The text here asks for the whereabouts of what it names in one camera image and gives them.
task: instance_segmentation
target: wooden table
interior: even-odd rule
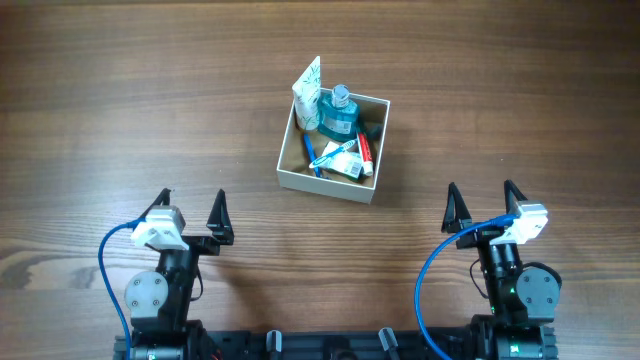
[[[216,191],[227,192],[236,243],[201,259],[204,296],[190,310],[207,329],[416,329],[414,281],[445,239],[448,183],[482,220],[504,212],[507,178],[550,210],[521,256],[564,278],[561,358],[636,357],[638,10],[510,1],[0,9],[0,359],[111,357],[122,328],[98,244],[165,186],[192,234],[206,233]],[[316,55],[326,86],[392,102],[371,206],[278,186],[290,87]],[[435,262],[428,324],[489,312],[468,276],[476,256],[451,248]],[[105,261],[121,298],[157,255],[119,233]]]

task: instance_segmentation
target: mouthwash bottle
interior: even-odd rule
[[[360,107],[349,99],[349,88],[346,85],[336,85],[331,94],[322,95],[319,108],[322,112],[318,125],[320,133],[340,142],[356,138]]]

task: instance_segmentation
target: toiletry item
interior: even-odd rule
[[[322,154],[331,154],[339,148],[340,145],[329,141]],[[351,181],[358,181],[358,177],[360,177],[360,172],[362,171],[362,159],[358,153],[343,151],[329,157],[328,160],[322,164],[322,168],[343,175]]]
[[[354,147],[355,144],[356,144],[356,140],[347,141],[346,143],[337,146],[334,150],[332,150],[329,153],[326,152],[327,149],[325,148],[325,152],[322,153],[322,156],[315,159],[314,161],[311,162],[311,164],[309,164],[309,169],[313,169],[318,166],[321,166],[322,164],[329,161],[332,157],[338,155],[339,153],[348,151],[349,149]]]
[[[304,144],[307,147],[307,153],[309,154],[309,160],[311,160],[311,162],[315,161],[316,159],[316,153],[313,151],[313,145],[311,145],[311,139],[309,138],[309,134],[304,134],[302,135],[302,137],[304,138]],[[313,169],[316,173],[316,177],[322,177],[322,170],[320,170],[319,167],[315,167]]]
[[[331,94],[324,94],[319,101],[322,121],[318,125],[320,133],[336,141],[349,141],[356,138],[355,123],[360,107],[349,99],[349,88],[336,85]]]
[[[373,159],[371,157],[371,149],[369,149],[369,143],[367,137],[358,127],[358,149],[360,150],[360,156],[362,157],[362,169],[365,176],[373,175]]]
[[[307,70],[302,73],[298,81],[291,87],[296,109],[296,119],[298,127],[302,131],[316,130],[320,123],[318,99],[321,95],[321,83],[320,56],[317,56]]]

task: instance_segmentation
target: open box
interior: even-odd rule
[[[331,93],[331,90],[323,88],[322,93]],[[329,176],[331,180],[316,177],[313,170],[309,169],[310,160],[302,138],[303,132],[296,125],[295,108],[292,104],[278,160],[277,173],[280,186],[367,204],[371,202],[380,172],[382,148],[384,137],[387,134],[387,118],[391,102],[357,94],[350,94],[349,98],[360,106],[358,119],[364,122],[365,128],[382,125],[380,140],[369,141],[374,163],[373,176],[360,175],[358,182],[353,182],[342,175],[323,169],[323,175]],[[310,132],[309,137],[316,156],[320,156],[327,142],[331,141],[329,137],[318,131]]]

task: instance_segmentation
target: white cap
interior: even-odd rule
[[[342,109],[349,105],[349,88],[347,85],[339,84],[331,90],[331,105],[337,109]]]
[[[371,161],[365,161],[362,163],[362,171],[366,176],[373,175],[373,163]]]

